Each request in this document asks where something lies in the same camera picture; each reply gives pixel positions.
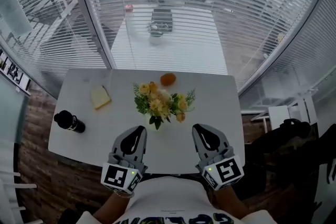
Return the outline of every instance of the wooden floor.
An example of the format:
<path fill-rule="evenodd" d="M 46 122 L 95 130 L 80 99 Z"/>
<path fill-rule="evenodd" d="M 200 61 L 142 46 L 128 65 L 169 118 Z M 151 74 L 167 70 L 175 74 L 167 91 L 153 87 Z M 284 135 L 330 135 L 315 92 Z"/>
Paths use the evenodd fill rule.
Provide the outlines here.
<path fill-rule="evenodd" d="M 37 189 L 20 190 L 20 196 L 27 212 L 23 213 L 26 222 L 40 218 L 47 224 L 56 224 L 66 208 L 76 210 L 76 204 L 98 208 L 111 192 L 100 184 L 101 167 L 76 162 L 48 151 L 48 139 L 56 100 L 36 84 L 30 87 L 31 99 L 28 104 L 23 130 L 23 140 L 18 150 L 18 171 L 23 183 L 36 183 Z M 243 116 L 245 143 L 250 143 L 264 133 L 262 122 L 251 123 L 252 116 Z M 300 142 L 291 142 L 289 149 Z M 300 208 L 311 201 L 316 191 L 316 176 L 309 184 L 296 190 L 293 185 L 278 187 L 267 174 L 267 187 L 264 193 L 253 196 L 244 202 L 251 209 L 266 209 L 283 222 L 303 214 Z"/>

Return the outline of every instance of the white table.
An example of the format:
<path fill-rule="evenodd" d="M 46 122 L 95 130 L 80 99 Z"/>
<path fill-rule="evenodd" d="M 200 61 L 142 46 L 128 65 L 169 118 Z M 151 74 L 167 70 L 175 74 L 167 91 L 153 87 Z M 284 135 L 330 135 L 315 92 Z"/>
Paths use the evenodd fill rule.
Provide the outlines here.
<path fill-rule="evenodd" d="M 115 138 L 125 130 L 145 125 L 144 115 L 136 110 L 132 84 L 159 82 L 162 71 L 70 69 L 64 80 L 55 113 L 68 110 L 86 124 L 78 134 L 51 125 L 48 149 L 76 161 L 102 166 L 108 159 Z M 195 110 L 181 124 L 172 119 L 162 132 L 148 130 L 143 161 L 148 173 L 198 173 L 200 161 L 192 138 L 192 126 L 204 123 L 222 130 L 245 164 L 242 117 L 237 88 L 232 76 L 175 72 L 176 82 L 169 93 L 195 88 Z M 103 85 L 112 103 L 96 111 L 90 101 L 93 87 Z"/>
<path fill-rule="evenodd" d="M 171 9 L 173 31 L 160 45 L 149 43 L 147 25 L 157 5 L 134 5 L 122 22 L 111 49 L 118 69 L 171 70 L 227 74 L 222 44 L 210 10 Z"/>

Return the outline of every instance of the black water bottle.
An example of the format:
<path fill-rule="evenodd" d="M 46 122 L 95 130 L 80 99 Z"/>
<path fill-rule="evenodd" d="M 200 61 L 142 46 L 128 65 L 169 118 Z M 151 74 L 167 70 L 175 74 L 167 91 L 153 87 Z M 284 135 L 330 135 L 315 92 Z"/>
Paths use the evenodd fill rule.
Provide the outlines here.
<path fill-rule="evenodd" d="M 76 133 L 82 133 L 85 131 L 85 124 L 66 110 L 62 110 L 56 114 L 54 116 L 54 121 L 58 123 L 58 126 L 66 130 L 71 130 Z"/>

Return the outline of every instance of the slice of bread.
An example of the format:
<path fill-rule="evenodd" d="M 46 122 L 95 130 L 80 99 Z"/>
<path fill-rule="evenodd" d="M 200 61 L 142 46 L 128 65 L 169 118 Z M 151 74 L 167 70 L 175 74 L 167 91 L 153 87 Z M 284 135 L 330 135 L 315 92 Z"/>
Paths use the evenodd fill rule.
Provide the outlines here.
<path fill-rule="evenodd" d="M 93 107 L 97 110 L 103 107 L 104 105 L 111 102 L 111 98 L 109 97 L 104 86 L 98 86 L 91 90 L 91 101 Z"/>

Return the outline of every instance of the window blinds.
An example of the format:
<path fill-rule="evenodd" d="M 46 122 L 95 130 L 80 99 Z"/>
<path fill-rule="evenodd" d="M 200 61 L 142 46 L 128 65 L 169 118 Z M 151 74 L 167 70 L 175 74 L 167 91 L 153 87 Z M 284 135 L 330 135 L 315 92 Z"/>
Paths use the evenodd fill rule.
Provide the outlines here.
<path fill-rule="evenodd" d="M 77 0 L 0 0 L 0 13 L 4 48 L 53 96 L 69 68 L 105 67 Z"/>
<path fill-rule="evenodd" d="M 335 89 L 336 0 L 319 0 L 276 62 L 240 97 L 242 109 L 289 104 L 307 92 L 315 102 Z"/>
<path fill-rule="evenodd" d="M 275 49 L 288 43 L 311 3 L 89 0 L 87 4 L 117 68 L 231 74 L 240 89 Z"/>

